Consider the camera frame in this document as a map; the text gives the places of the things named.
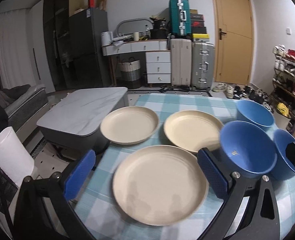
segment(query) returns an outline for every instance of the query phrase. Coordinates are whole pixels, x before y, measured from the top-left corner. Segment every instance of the door frame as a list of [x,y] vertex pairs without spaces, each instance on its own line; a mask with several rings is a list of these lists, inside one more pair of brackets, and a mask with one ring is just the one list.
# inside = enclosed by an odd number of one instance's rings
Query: door frame
[[[249,7],[251,11],[251,17],[252,17],[252,52],[251,52],[251,66],[249,68],[249,78],[248,78],[248,83],[251,79],[251,74],[252,74],[252,67],[253,67],[253,56],[254,56],[254,18],[253,18],[253,8],[252,8],[252,3],[251,0],[249,0]],[[216,77],[217,77],[217,63],[218,63],[218,43],[219,43],[219,35],[218,35],[218,18],[217,18],[217,4],[216,0],[213,0],[213,8],[214,8],[214,19],[215,19],[215,60],[214,60],[214,81],[216,82]]]

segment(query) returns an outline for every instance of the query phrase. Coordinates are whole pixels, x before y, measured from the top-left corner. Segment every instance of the teal suitcase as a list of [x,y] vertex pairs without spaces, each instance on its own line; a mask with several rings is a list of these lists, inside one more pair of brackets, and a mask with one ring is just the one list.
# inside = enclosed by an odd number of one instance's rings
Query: teal suitcase
[[186,36],[192,33],[190,5],[188,0],[169,0],[172,34]]

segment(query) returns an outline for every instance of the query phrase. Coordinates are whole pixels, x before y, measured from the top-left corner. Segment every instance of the white curtain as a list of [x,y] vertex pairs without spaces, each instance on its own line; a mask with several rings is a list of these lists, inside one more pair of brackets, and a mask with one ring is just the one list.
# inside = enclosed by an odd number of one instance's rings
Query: white curtain
[[3,88],[36,85],[26,32],[26,9],[0,14],[0,76]]

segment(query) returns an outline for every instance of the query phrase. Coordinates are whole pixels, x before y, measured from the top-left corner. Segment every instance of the beige plate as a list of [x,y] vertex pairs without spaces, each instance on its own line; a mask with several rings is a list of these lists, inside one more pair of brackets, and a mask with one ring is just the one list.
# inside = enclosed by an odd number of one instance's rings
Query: beige plate
[[113,178],[114,196],[123,211],[152,226],[186,219],[201,205],[208,190],[196,157],[169,145],[136,151],[120,164]]
[[220,147],[222,122],[214,116],[196,110],[170,115],[164,123],[167,138],[182,149],[197,153],[207,147],[210,151]]
[[142,106],[127,106],[108,114],[101,123],[102,134],[118,144],[143,142],[155,133],[157,114]]

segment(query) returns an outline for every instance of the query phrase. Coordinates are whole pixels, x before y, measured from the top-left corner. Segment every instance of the blue gripper pad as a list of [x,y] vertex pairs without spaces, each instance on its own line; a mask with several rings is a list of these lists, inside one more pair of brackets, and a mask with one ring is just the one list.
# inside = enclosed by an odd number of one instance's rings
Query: blue gripper pad
[[223,200],[228,196],[228,183],[205,151],[199,150],[197,163],[214,190],[215,195]]
[[89,150],[72,170],[71,174],[64,182],[63,195],[66,200],[76,198],[85,179],[95,164],[95,159],[95,152]]

